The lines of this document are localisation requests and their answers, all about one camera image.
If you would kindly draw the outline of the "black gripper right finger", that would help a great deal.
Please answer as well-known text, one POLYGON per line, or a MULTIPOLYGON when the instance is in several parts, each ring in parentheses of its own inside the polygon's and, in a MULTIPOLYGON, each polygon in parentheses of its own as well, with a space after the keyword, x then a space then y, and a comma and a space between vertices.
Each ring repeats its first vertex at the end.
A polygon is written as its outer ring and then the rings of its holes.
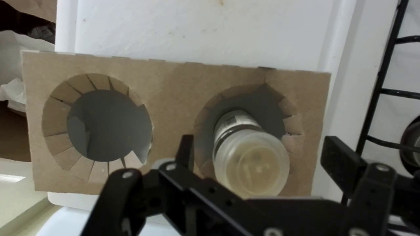
POLYGON ((321 163, 334 182, 352 197, 368 163, 338 137, 326 137, 321 163))

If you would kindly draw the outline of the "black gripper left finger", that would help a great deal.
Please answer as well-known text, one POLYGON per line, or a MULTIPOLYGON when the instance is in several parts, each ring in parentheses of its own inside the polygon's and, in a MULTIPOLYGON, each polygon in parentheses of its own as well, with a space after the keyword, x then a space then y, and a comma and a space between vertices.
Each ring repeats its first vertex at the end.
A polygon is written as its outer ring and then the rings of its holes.
POLYGON ((195 137, 184 135, 181 138, 178 154, 176 168, 192 171, 195 165, 195 137))

